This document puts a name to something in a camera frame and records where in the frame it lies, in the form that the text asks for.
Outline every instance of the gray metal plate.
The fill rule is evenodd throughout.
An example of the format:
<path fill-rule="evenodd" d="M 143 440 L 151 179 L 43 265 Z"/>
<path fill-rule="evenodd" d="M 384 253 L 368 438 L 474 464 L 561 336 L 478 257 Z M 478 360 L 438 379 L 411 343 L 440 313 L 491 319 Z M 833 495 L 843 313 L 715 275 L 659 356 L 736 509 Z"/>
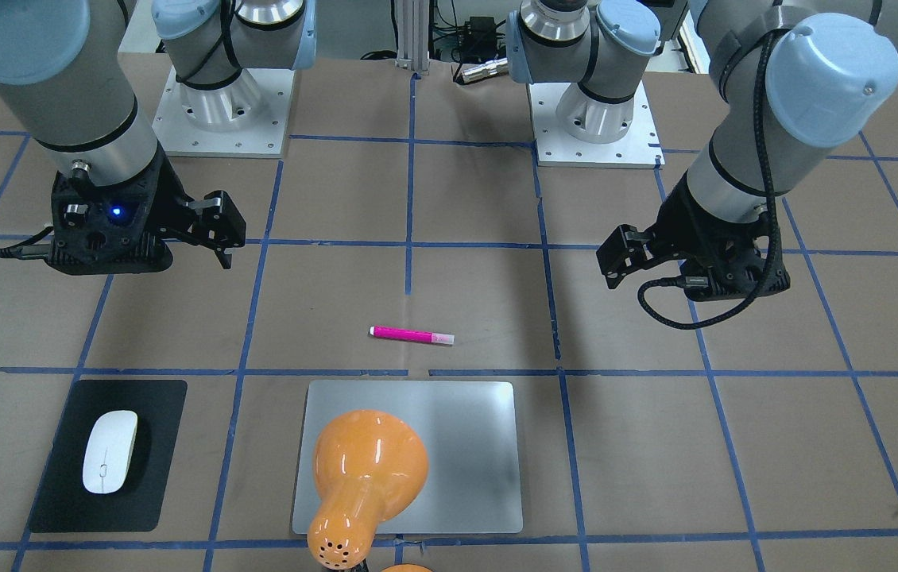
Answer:
<path fill-rule="evenodd" d="M 293 101 L 294 72 L 289 69 L 249 69 L 248 72 L 259 83 L 269 108 L 245 129 L 217 133 L 199 129 L 188 119 L 180 102 L 176 71 L 170 68 L 152 121 L 152 129 L 167 155 L 282 159 Z"/>
<path fill-rule="evenodd" d="M 646 100 L 643 83 L 634 95 L 637 113 L 629 133 L 613 144 L 590 144 L 566 133 L 555 118 L 555 108 L 569 83 L 535 83 L 529 87 L 530 116 L 537 139 L 537 163 L 550 167 L 614 167 L 619 169 L 652 169 L 664 155 L 660 152 L 653 113 Z"/>
<path fill-rule="evenodd" d="M 428 450 L 428 481 L 383 535 L 514 533 L 523 528 L 513 388 L 504 381 L 319 380 L 308 388 L 293 531 L 306 535 L 319 500 L 312 475 L 323 427 L 354 409 L 406 421 Z"/>

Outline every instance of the floor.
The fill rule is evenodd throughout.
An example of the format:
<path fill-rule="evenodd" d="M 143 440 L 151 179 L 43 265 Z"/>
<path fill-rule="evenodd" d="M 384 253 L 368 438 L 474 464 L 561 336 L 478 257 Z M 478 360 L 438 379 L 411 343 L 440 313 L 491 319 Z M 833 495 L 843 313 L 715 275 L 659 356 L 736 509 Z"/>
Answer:
<path fill-rule="evenodd" d="M 122 65 L 155 109 L 166 56 Z M 248 219 L 228 272 L 183 245 L 146 276 L 0 261 L 0 570 L 317 571 L 290 531 L 308 384 L 434 379 L 513 384 L 525 526 L 381 537 L 373 570 L 898 571 L 898 94 L 783 200 L 792 289 L 687 333 L 606 289 L 594 249 L 706 144 L 710 80 L 648 75 L 667 165 L 606 171 L 536 167 L 524 87 L 449 75 L 320 60 L 283 162 L 174 160 Z M 45 223 L 52 174 L 0 102 L 0 245 Z M 33 535 L 68 388 L 121 377 L 188 381 L 158 528 Z"/>

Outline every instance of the black mouse pad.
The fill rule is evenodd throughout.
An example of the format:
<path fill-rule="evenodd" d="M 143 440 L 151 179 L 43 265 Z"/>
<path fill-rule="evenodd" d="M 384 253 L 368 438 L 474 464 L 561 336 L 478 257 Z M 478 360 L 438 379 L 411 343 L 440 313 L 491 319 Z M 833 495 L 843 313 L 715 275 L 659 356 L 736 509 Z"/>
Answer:
<path fill-rule="evenodd" d="M 32 532 L 147 532 L 159 524 L 173 445 L 188 384 L 181 380 L 83 380 L 75 383 L 53 439 L 49 464 L 29 519 Z M 94 495 L 82 485 L 92 426 L 103 413 L 137 413 L 125 484 Z"/>

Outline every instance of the light blue joint cap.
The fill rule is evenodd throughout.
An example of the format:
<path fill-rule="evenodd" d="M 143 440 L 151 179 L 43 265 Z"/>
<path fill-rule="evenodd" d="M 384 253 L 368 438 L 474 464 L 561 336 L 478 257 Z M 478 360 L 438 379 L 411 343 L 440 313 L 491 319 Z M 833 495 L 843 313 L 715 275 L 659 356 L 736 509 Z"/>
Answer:
<path fill-rule="evenodd" d="M 509 12 L 509 25 L 506 26 L 506 57 L 509 58 L 509 77 L 512 77 L 515 83 L 533 83 L 519 26 L 521 26 L 519 12 L 516 10 Z"/>
<path fill-rule="evenodd" d="M 0 83 L 30 86 L 64 71 L 89 37 L 88 2 L 0 2 Z"/>
<path fill-rule="evenodd" d="M 770 54 L 766 91 L 797 140 L 834 148 L 855 137 L 898 83 L 898 55 L 873 26 L 845 14 L 799 22 Z"/>
<path fill-rule="evenodd" d="M 627 50 L 652 56 L 660 39 L 660 22 L 637 0 L 602 0 L 598 5 L 601 28 Z"/>
<path fill-rule="evenodd" d="M 152 21 L 163 40 L 195 32 L 219 10 L 219 0 L 153 0 Z"/>
<path fill-rule="evenodd" d="M 315 65 L 318 54 L 318 32 L 315 30 L 315 0 L 304 0 L 304 26 L 300 29 L 300 46 L 293 58 L 293 68 L 308 69 Z"/>
<path fill-rule="evenodd" d="M 703 14 L 703 8 L 710 0 L 689 0 L 689 12 L 693 14 L 693 21 L 700 22 L 700 14 Z"/>

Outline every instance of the orange plastic object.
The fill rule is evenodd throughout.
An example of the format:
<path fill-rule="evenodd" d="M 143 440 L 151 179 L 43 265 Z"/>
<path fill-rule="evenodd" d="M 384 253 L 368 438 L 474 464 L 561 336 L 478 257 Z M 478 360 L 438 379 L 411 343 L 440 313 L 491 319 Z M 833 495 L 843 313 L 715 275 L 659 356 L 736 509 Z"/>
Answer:
<path fill-rule="evenodd" d="M 382 572 L 431 572 L 431 570 L 416 564 L 400 564 L 399 566 L 386 568 Z"/>
<path fill-rule="evenodd" d="M 308 528 L 308 550 L 330 570 L 361 564 L 377 526 L 403 512 L 427 478 L 428 452 L 408 424 L 372 409 L 336 417 L 315 443 L 322 506 Z"/>

